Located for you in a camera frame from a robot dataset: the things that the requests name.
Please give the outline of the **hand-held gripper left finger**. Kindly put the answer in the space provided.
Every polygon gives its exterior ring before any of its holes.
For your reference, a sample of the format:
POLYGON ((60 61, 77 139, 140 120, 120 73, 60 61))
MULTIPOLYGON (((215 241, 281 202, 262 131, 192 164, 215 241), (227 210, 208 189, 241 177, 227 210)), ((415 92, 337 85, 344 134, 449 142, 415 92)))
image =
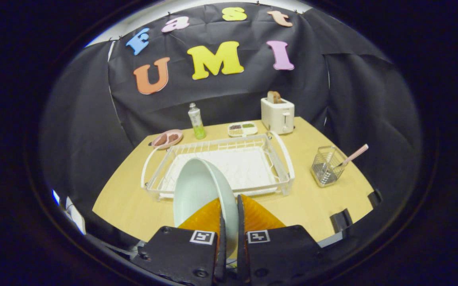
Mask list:
POLYGON ((162 226, 138 248, 133 264, 177 284, 214 286, 227 280, 226 251, 221 202, 214 199, 179 228, 162 226))

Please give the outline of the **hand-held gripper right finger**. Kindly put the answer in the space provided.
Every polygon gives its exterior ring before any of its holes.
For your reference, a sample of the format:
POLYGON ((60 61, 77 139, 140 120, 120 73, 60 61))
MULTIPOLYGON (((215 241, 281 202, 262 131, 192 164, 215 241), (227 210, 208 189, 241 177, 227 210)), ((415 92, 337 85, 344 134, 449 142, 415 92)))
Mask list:
POLYGON ((332 259, 303 226, 246 231, 247 213, 237 197, 239 232, 237 278, 239 286, 294 286, 322 275, 332 259))

